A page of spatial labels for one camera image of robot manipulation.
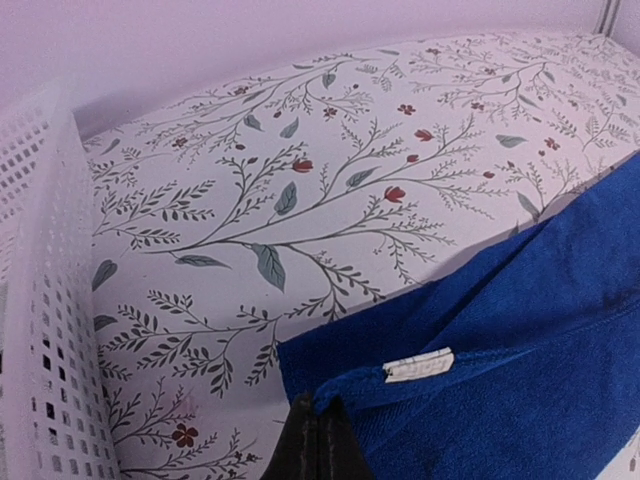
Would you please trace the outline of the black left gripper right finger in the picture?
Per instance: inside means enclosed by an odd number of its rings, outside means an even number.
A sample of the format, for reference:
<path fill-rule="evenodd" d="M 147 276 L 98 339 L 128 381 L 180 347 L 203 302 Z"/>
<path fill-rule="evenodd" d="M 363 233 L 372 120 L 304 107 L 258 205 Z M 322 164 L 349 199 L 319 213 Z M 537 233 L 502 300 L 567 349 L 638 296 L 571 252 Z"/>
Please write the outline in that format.
<path fill-rule="evenodd" d="M 317 478 L 372 480 L 342 400 L 334 398 L 318 419 Z"/>

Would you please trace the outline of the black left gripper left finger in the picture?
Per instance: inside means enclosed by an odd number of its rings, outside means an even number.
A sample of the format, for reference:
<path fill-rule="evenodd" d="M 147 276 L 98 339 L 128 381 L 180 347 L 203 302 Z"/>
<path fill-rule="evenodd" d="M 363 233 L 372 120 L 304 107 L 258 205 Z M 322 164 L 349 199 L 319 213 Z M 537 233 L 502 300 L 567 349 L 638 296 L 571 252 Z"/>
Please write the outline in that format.
<path fill-rule="evenodd" d="M 319 420 L 310 393 L 298 395 L 285 420 L 262 480 L 319 478 Z"/>

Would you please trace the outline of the blue towel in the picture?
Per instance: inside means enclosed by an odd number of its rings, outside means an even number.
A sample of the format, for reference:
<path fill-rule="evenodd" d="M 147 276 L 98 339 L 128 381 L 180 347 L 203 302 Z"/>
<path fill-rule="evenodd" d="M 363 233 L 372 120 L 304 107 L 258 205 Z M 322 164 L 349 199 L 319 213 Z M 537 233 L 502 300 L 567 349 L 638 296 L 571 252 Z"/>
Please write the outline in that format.
<path fill-rule="evenodd" d="M 452 368 L 386 384 L 449 347 Z M 378 479 L 593 479 L 639 425 L 639 160 L 447 277 L 279 346 Z"/>

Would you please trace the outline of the white plastic basket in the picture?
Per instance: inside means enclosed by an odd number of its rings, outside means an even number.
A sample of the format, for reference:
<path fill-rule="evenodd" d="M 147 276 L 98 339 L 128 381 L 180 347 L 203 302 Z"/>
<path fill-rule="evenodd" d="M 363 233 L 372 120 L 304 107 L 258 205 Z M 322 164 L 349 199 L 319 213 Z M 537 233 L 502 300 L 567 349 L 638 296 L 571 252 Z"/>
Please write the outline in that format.
<path fill-rule="evenodd" d="M 54 81 L 1 113 L 1 475 L 115 479 L 92 305 L 92 195 Z"/>

